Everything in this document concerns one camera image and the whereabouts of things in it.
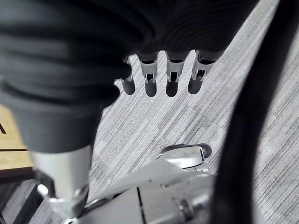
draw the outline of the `gray carpet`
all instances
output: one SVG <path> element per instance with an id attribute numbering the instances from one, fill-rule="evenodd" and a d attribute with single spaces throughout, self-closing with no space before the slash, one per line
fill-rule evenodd
<path id="1" fill-rule="evenodd" d="M 131 57 L 136 93 L 119 99 L 104 112 L 96 138 L 90 195 L 146 165 L 167 145 L 208 143 L 207 160 L 217 170 L 229 116 L 261 38 L 273 15 L 275 0 L 262 0 L 206 77 L 200 93 L 187 85 L 195 53 L 185 63 L 178 94 L 165 93 L 166 57 L 158 58 L 157 95 L 145 94 L 141 69 Z M 299 36 L 296 38 L 259 143 L 255 172 L 255 201 L 268 224 L 299 223 Z M 58 223 L 42 203 L 31 224 Z"/>

